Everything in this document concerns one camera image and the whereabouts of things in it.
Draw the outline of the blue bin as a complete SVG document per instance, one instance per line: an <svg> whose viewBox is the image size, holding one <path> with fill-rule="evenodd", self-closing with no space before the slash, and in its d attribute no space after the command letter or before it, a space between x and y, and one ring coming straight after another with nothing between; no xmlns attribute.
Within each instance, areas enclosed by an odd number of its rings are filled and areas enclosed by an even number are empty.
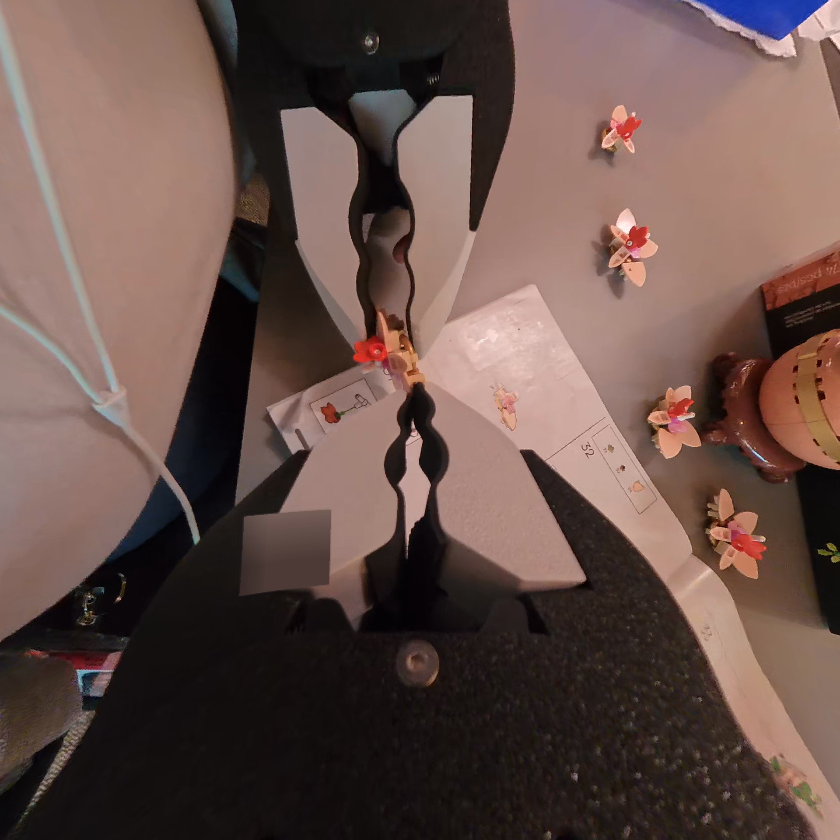
<svg viewBox="0 0 840 840"><path fill-rule="evenodd" d="M688 1L719 26L734 25L736 31L782 39L813 13L837 1Z"/></svg>

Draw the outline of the toy brick orchid plant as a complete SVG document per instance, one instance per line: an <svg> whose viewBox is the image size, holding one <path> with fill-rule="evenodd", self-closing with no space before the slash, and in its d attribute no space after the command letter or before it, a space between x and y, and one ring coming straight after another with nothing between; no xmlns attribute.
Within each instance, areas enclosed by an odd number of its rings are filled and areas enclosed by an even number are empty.
<svg viewBox="0 0 840 840"><path fill-rule="evenodd" d="M806 466L839 469L838 329L775 361L723 353L710 367L722 415L702 428L702 443L738 448L771 484Z"/></svg>

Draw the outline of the white instruction booklet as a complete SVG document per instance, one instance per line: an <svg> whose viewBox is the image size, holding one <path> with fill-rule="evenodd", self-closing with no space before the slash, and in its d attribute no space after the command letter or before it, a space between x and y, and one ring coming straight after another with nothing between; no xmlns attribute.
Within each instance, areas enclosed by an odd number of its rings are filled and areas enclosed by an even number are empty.
<svg viewBox="0 0 840 840"><path fill-rule="evenodd" d="M667 585L752 745L818 838L838 838L838 798L756 660L726 585L690 551L667 502L613 424L535 286L446 324L419 362L518 449L535 452L616 526ZM396 389L380 366L336 374L268 407L292 453L309 451Z"/></svg>

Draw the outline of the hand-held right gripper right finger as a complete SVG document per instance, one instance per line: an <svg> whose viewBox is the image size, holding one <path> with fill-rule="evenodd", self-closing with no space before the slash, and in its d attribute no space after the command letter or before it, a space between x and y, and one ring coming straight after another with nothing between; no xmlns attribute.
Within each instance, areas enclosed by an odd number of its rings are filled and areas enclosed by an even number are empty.
<svg viewBox="0 0 840 840"><path fill-rule="evenodd" d="M425 513L442 556L434 577L482 624L498 602L569 590L586 575L522 452L477 410L439 385L411 402L420 439Z"/></svg>

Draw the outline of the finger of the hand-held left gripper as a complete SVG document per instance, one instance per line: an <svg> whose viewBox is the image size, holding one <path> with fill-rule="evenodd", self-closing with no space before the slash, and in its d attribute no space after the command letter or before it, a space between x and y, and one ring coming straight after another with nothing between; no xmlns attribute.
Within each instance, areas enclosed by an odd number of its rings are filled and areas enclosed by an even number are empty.
<svg viewBox="0 0 840 840"><path fill-rule="evenodd" d="M406 263L413 294L406 312L420 356L448 320L476 237L469 226L472 114L472 96L438 96L395 139L412 224Z"/></svg>
<svg viewBox="0 0 840 840"><path fill-rule="evenodd" d="M375 330L362 228L368 151L357 132L314 106L282 109L280 124L298 252L330 318L354 345Z"/></svg>

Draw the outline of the dark toy set box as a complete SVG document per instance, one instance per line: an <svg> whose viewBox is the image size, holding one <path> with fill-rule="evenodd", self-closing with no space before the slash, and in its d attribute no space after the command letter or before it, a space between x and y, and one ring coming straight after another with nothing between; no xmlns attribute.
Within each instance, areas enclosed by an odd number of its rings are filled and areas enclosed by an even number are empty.
<svg viewBox="0 0 840 840"><path fill-rule="evenodd" d="M839 328L838 247L762 285L773 360L813 335ZM796 473L805 536L824 621L839 634L839 471Z"/></svg>

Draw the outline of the grey desk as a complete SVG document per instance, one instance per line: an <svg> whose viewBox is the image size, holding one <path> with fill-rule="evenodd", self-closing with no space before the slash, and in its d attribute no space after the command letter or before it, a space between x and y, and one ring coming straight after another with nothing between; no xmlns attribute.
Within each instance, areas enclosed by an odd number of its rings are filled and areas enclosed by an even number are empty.
<svg viewBox="0 0 840 840"><path fill-rule="evenodd" d="M764 356L760 285L838 240L832 45L766 56L681 2L511 2L510 131L455 301L457 319L535 286L613 424L738 609L753 654L838 797L838 636L816 597L793 482L730 447L672 460L644 421L668 386L707 415L709 363ZM636 152L601 149L616 105ZM635 287L608 268L625 208L658 251ZM707 504L758 515L759 578L719 571Z"/></svg>

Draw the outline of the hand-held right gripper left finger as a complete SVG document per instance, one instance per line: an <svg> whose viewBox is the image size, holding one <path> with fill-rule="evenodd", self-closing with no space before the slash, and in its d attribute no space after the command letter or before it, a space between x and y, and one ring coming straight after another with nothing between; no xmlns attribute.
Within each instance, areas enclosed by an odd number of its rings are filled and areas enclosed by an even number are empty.
<svg viewBox="0 0 840 840"><path fill-rule="evenodd" d="M394 392L314 446L280 508L281 513L329 511L329 580L310 584L316 598L339 602L351 622L360 622L375 602L374 574L366 558L385 550L385 587L407 548L401 477L385 471L391 446L405 446L398 414L408 394Z"/></svg>

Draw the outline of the toy brick orchid flower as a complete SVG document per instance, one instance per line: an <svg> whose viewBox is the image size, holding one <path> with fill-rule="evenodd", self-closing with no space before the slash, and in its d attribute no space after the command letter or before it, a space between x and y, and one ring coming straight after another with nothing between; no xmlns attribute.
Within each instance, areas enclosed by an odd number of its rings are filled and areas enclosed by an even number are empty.
<svg viewBox="0 0 840 840"><path fill-rule="evenodd" d="M694 399L690 385L669 387L647 415L652 441L665 459L673 459L683 448L699 448L700 436L692 421Z"/></svg>
<svg viewBox="0 0 840 840"><path fill-rule="evenodd" d="M615 271L635 287L643 287L646 278L645 261L658 251L650 237L649 228L637 223L634 213L625 208L610 225L609 270Z"/></svg>
<svg viewBox="0 0 840 840"><path fill-rule="evenodd" d="M388 373L394 387L408 394L415 385L426 381L405 322L381 308L375 312L372 336L354 344L353 362L370 370L379 365Z"/></svg>
<svg viewBox="0 0 840 840"><path fill-rule="evenodd" d="M720 488L707 504L706 535L718 556L719 571L735 570L755 581L767 550L766 538L756 531L758 515L736 509L728 490Z"/></svg>
<svg viewBox="0 0 840 840"><path fill-rule="evenodd" d="M607 126L602 132L602 151L615 154L620 148L624 148L627 153L635 154L634 135L641 128L643 122L643 119L638 117L635 112L627 111L624 105L616 105Z"/></svg>

